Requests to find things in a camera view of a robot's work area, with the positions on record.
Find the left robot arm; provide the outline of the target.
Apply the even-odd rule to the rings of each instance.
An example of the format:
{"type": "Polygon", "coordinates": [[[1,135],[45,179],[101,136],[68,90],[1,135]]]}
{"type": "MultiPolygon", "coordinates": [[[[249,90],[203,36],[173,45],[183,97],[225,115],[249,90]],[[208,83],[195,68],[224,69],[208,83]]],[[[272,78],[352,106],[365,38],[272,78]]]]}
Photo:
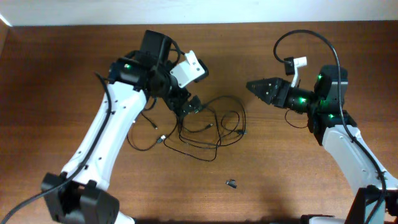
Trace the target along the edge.
{"type": "Polygon", "coordinates": [[[57,223],[133,223],[119,200],[108,193],[114,163],[136,118],[149,98],[161,98],[176,117],[197,112],[200,100],[187,85],[206,78],[209,71],[193,51],[179,52],[169,36],[147,30],[139,50],[113,62],[105,94],[87,134],[61,173],[42,181],[44,200],[57,223]]]}

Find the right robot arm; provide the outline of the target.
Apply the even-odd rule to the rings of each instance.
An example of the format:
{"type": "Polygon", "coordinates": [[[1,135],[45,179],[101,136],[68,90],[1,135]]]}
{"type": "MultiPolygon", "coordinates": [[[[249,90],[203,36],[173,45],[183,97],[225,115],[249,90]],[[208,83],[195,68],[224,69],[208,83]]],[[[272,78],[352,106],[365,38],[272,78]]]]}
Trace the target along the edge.
{"type": "Polygon", "coordinates": [[[336,161],[355,195],[345,219],[303,215],[301,223],[384,223],[387,213],[397,217],[397,179],[366,145],[354,119],[339,109],[347,86],[347,70],[336,65],[322,66],[312,91],[277,77],[246,84],[268,105],[307,114],[309,131],[336,161]]]}

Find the small black adapter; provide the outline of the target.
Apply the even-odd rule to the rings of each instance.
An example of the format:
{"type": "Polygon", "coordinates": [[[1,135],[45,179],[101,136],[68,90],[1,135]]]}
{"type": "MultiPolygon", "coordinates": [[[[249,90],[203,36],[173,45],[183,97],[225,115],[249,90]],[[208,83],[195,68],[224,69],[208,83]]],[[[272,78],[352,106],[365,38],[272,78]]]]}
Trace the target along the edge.
{"type": "Polygon", "coordinates": [[[232,187],[232,188],[234,188],[234,189],[237,188],[236,181],[233,180],[233,179],[227,180],[227,181],[226,181],[226,185],[228,185],[228,186],[230,186],[230,187],[232,187]]]}

